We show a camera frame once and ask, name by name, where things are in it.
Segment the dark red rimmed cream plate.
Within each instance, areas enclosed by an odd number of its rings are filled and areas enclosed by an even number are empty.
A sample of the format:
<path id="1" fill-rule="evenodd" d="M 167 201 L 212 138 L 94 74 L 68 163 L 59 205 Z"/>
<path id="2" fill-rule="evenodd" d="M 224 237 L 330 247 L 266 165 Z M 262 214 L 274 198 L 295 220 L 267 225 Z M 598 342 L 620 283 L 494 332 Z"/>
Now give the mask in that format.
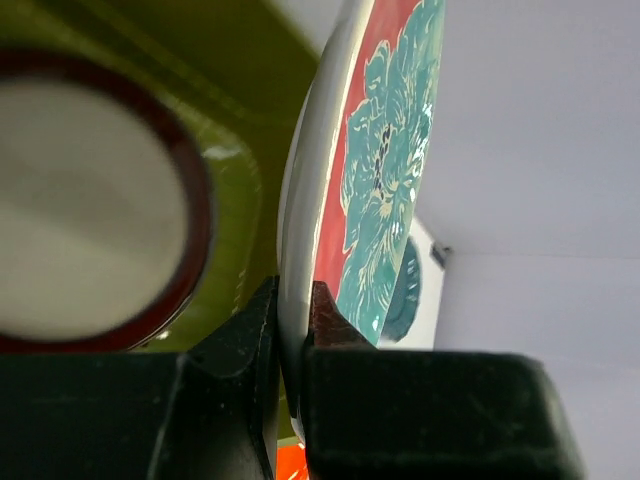
<path id="1" fill-rule="evenodd" d="M 135 348 L 206 271 L 215 201 L 177 116 L 125 76 L 1 51 L 1 349 Z"/>

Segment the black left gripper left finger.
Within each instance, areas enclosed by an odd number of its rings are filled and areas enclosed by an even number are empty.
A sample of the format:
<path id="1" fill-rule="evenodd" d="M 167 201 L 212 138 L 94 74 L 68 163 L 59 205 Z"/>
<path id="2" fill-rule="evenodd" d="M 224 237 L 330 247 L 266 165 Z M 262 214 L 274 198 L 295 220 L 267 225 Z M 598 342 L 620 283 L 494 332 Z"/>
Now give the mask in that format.
<path id="1" fill-rule="evenodd" d="M 184 353 L 1 359 L 5 479 L 271 479 L 276 278 Z"/>

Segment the teal scalloped plate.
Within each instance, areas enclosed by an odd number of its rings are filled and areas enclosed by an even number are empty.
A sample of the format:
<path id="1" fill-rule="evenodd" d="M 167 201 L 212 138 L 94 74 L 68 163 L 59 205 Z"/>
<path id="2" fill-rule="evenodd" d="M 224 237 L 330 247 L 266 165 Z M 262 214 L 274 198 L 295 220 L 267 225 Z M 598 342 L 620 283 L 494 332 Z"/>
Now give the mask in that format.
<path id="1" fill-rule="evenodd" d="M 419 253 L 413 240 L 409 238 L 381 332 L 382 341 L 398 343 L 406 337 L 417 315 L 421 287 Z"/>

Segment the red and teal floral plate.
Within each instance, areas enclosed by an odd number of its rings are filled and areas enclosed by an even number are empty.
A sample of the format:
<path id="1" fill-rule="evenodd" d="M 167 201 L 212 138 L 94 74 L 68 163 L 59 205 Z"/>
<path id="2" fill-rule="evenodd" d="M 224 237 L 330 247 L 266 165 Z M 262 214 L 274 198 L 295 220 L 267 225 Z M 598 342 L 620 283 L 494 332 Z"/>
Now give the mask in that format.
<path id="1" fill-rule="evenodd" d="M 302 435 L 302 352 L 313 286 L 377 345 L 408 259 L 440 73 L 441 1 L 347 1 L 289 150 L 278 210 L 278 317 L 291 424 Z"/>

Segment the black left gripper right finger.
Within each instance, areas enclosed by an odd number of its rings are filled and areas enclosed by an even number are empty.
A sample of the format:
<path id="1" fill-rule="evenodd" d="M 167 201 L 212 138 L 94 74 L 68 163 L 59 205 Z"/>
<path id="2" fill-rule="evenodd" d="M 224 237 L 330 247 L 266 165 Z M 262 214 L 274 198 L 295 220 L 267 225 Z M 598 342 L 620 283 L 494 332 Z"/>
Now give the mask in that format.
<path id="1" fill-rule="evenodd" d="M 314 479 L 581 479 L 543 364 L 517 354 L 379 350 L 312 288 L 302 425 Z"/>

